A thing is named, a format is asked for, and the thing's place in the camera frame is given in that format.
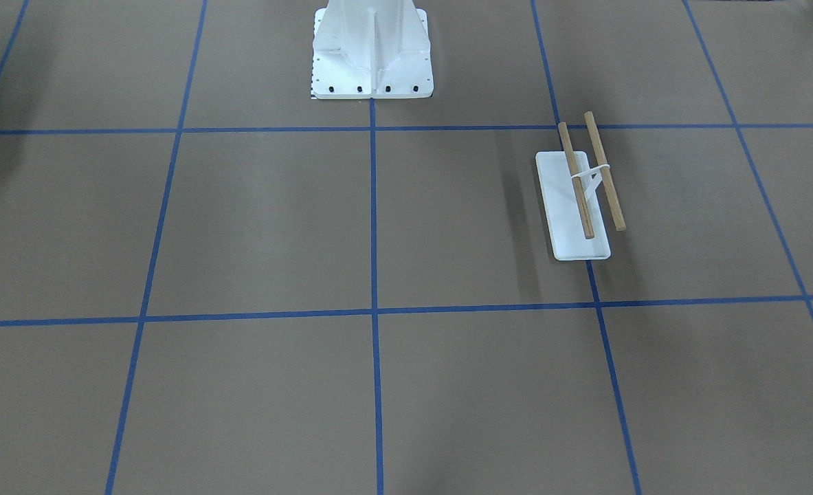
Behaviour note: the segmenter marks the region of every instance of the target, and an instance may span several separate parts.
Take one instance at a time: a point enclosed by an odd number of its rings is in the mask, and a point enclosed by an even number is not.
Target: white plastic holder
[[[611,247],[596,189],[602,182],[601,169],[610,168],[610,165],[604,163],[590,168],[586,153],[575,151],[574,155],[579,172],[573,176],[569,172],[564,151],[541,151],[535,155],[553,256],[560,261],[605,260],[611,256]],[[572,187],[573,177],[579,177],[583,186],[589,219],[595,231],[592,239],[584,236],[577,198],[574,197]]]
[[[427,13],[412,0],[330,0],[315,13],[311,95],[321,100],[434,93]]]

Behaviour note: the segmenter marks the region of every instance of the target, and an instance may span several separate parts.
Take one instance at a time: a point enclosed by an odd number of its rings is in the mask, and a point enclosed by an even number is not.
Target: white rectangular base
[[[586,153],[575,151],[580,172],[589,170]],[[592,195],[586,200],[589,217],[595,238],[583,235],[583,225],[574,198],[574,188],[568,170],[564,151],[541,151],[535,155],[537,175],[541,179],[541,194],[544,196],[544,209],[547,225],[550,228],[550,244],[553,256],[560,261],[604,260],[611,256],[608,234],[601,218],[599,200]]]
[[[416,9],[427,32],[427,12]],[[315,34],[326,9],[315,12]],[[311,96],[319,100],[362,100],[362,98],[427,98],[434,93],[434,72],[430,54],[400,55],[382,69],[378,87],[372,86],[369,69],[349,65],[343,56],[318,54],[311,63]]]

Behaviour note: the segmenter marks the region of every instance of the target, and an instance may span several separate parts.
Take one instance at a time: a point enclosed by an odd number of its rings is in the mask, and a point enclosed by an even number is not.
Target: gray floor
[[[421,0],[375,102],[322,6],[0,0],[0,494],[813,494],[812,1]]]

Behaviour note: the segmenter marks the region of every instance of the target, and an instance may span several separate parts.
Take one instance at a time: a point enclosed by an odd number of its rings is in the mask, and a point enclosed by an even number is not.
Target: wooden stick
[[[559,137],[562,139],[562,147],[566,152],[566,160],[568,161],[568,170],[572,175],[572,186],[574,187],[574,197],[577,198],[577,210],[580,213],[580,223],[583,224],[583,236],[587,239],[595,238],[595,232],[592,231],[592,220],[589,219],[589,208],[586,207],[586,194],[583,192],[583,182],[579,177],[573,177],[580,172],[577,166],[577,157],[574,156],[574,148],[570,143],[568,135],[568,126],[565,122],[559,123]]]
[[[605,157],[605,149],[601,146],[601,136],[599,128],[595,126],[595,117],[592,112],[586,112],[586,129],[589,131],[589,138],[592,139],[592,150],[595,151],[595,161],[598,165],[608,162]],[[601,169],[601,183],[605,185],[605,195],[608,197],[608,206],[611,207],[611,216],[614,217],[614,227],[618,231],[626,230],[626,220],[623,218],[623,210],[620,209],[620,200],[617,198],[617,189],[614,187],[614,179],[611,177],[610,164]]]

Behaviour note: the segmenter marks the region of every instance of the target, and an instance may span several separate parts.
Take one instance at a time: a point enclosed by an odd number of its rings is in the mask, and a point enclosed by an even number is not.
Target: wooden dowel
[[[592,150],[595,151],[595,162],[598,165],[608,162],[605,156],[605,148],[601,146],[601,136],[599,128],[595,125],[595,117],[592,112],[586,112],[586,129],[589,131],[589,138],[592,139]],[[620,199],[617,198],[617,189],[614,187],[614,179],[611,177],[610,164],[601,169],[601,183],[605,186],[605,195],[608,197],[608,206],[611,207],[611,216],[614,217],[614,227],[618,231],[626,230],[626,220],[623,218],[623,210],[620,209]]]
[[[580,172],[577,166],[577,157],[574,156],[574,148],[570,143],[568,135],[568,126],[565,122],[559,123],[559,137],[562,139],[562,147],[566,152],[566,160],[568,161],[568,170],[572,175],[572,187],[574,188],[574,197],[577,200],[577,210],[580,213],[580,223],[583,224],[583,236],[587,239],[595,238],[595,232],[592,231],[592,220],[589,219],[589,208],[586,207],[586,194],[583,192],[583,182],[579,177],[573,177]]]

